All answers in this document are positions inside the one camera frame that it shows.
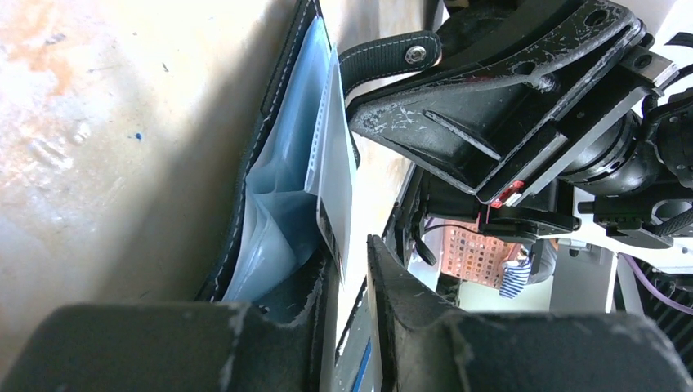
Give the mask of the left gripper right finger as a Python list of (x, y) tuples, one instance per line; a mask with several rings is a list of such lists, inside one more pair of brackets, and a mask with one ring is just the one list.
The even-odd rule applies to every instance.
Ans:
[(368, 286), (381, 391), (460, 391), (449, 326), (453, 307), (401, 264), (377, 235), (367, 239)]

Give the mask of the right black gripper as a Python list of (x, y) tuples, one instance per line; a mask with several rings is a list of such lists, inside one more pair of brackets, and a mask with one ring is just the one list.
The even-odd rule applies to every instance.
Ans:
[(508, 238), (579, 229), (563, 189), (581, 189), (606, 235), (667, 249), (692, 234), (690, 76), (609, 1), (475, 1), (423, 36), (423, 70), (355, 98), (350, 129), (424, 171), (429, 203), (474, 204)]

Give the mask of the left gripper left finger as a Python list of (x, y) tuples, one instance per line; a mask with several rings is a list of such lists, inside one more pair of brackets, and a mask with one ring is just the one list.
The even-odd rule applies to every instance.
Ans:
[(314, 254), (255, 305), (262, 309), (250, 391), (329, 391), (336, 349), (339, 278)]

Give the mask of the black card holder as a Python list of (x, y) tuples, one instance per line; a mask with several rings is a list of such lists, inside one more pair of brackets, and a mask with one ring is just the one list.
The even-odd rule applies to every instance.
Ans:
[(441, 42), (423, 30), (339, 51), (330, 42), (320, 4), (295, 4), (239, 167), (229, 236), (198, 300), (256, 301), (312, 255), (333, 260), (317, 224), (316, 175), (316, 121), (333, 49), (345, 108), (347, 95), (366, 82), (431, 68)]

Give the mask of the thin card seen edge-on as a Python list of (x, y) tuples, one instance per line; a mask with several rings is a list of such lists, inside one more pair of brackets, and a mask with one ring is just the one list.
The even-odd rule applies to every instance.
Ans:
[(318, 136), (317, 224), (341, 281), (348, 269), (351, 208), (356, 172), (355, 153), (347, 126), (338, 53), (329, 57), (327, 81), (316, 121)]

